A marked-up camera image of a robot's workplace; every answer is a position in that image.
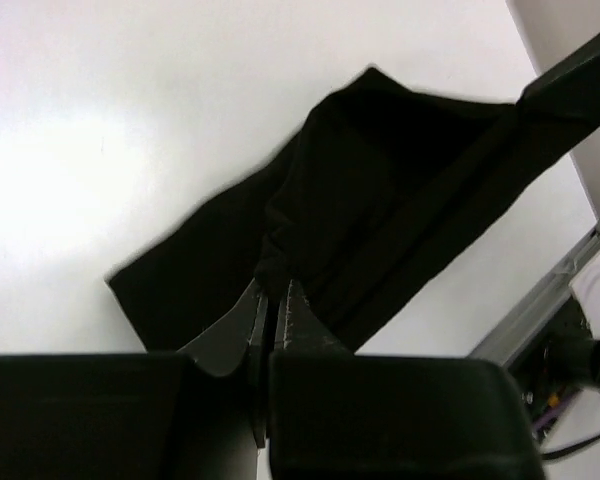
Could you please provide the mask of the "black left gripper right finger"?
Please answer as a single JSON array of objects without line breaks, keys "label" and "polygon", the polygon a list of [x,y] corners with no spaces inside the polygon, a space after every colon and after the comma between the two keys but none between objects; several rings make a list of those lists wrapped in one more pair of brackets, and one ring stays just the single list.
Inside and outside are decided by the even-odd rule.
[{"label": "black left gripper right finger", "polygon": [[357,356],[283,297],[268,374],[275,479],[541,479],[520,393],[471,358]]}]

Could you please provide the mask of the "black skirt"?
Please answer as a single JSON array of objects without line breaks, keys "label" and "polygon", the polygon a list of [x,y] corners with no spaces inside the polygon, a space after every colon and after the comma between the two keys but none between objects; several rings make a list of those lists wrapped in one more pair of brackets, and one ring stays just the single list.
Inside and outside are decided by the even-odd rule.
[{"label": "black skirt", "polygon": [[251,282],[279,302],[294,281],[357,349],[594,129],[522,101],[417,93],[369,68],[108,284],[150,350],[184,346]]}]

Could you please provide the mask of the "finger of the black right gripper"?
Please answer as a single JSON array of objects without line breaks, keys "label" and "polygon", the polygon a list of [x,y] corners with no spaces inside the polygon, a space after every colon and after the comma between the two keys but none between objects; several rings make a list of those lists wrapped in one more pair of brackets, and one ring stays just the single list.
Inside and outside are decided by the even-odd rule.
[{"label": "finger of the black right gripper", "polygon": [[516,109],[600,123],[600,33],[528,84]]}]

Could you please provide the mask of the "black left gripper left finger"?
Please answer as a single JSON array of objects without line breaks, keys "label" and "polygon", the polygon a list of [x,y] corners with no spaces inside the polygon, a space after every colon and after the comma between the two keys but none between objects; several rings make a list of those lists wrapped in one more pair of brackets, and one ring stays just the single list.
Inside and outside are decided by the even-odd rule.
[{"label": "black left gripper left finger", "polygon": [[253,479],[250,284],[185,347],[0,356],[0,479]]}]

